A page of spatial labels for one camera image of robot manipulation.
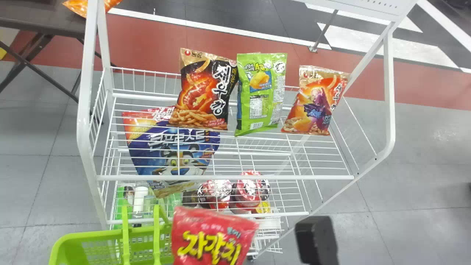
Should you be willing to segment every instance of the nutrition label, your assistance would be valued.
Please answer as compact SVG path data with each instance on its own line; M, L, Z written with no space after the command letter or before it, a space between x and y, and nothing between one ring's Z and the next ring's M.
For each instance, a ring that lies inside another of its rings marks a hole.
M259 123L252 123L250 125L250 129L253 130L253 129L257 129L257 128L260 128L263 126L263 122L259 122Z
M281 110L283 109L283 104L275 104L273 105L273 112L271 113L270 118L270 125L277 124L280 121Z
M284 99L284 75L275 79L276 86L273 89L273 102L283 103Z
M268 114L268 95L250 96L250 119L265 118Z

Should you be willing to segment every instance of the orange snack bag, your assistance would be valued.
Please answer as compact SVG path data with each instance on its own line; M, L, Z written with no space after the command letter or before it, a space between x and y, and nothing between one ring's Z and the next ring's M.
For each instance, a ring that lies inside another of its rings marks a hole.
M350 74L317 66L299 67L299 92L282 132L330 135L332 111L338 106Z
M122 0L105 0L105 12L108 12L112 7L119 4ZM68 0L62 3L68 9L72 10L75 14L87 18L88 0Z

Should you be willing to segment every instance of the green shopping basket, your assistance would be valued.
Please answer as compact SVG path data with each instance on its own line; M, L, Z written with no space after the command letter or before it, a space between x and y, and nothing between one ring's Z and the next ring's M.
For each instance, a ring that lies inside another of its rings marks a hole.
M49 265L172 264L172 225L159 205L154 207L154 226L129 227L126 206L122 207L122 213L120 230L70 233L61 237L52 247Z

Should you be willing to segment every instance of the table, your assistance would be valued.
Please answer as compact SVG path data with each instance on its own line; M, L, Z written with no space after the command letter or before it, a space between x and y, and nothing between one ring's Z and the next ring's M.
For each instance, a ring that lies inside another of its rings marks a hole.
M78 102L75 92L79 87L80 75L69 91L30 63L56 35L76 38L83 43L85 19L68 10L62 4L64 1L0 0L0 26L36 32L36 35L18 53L0 41L0 48L17 60L0 83L0 93L25 67L29 67L75 102ZM95 52L95 55L101 58L99 53Z

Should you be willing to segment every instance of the gray tile floor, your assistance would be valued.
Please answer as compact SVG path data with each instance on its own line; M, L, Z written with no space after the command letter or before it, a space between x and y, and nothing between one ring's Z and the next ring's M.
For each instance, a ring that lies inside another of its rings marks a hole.
M0 79L10 67L0 62ZM78 74L40 68L66 87ZM382 103L350 104L380 147ZM59 237L99 228L75 143L76 108L29 70L0 94L0 264L47 264ZM391 156L321 211L333 219L341 265L470 264L471 112L396 108ZM293 234L281 246L284 254L254 263L300 264Z

